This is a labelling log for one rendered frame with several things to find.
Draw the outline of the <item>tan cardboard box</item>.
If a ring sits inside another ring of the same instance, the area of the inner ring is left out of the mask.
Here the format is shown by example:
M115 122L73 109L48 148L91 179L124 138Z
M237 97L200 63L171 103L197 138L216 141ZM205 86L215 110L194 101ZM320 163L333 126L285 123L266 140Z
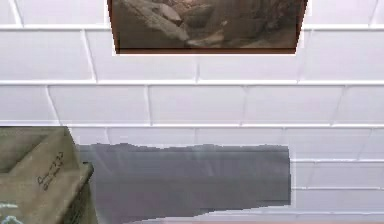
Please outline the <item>tan cardboard box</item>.
M0 224L99 224L93 172L65 126L0 126Z

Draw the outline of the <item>brown framed wall picture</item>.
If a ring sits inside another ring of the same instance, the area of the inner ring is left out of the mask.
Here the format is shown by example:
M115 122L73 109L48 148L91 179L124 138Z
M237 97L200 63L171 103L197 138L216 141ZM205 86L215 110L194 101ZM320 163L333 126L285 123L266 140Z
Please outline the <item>brown framed wall picture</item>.
M294 54L308 0L106 0L118 54Z

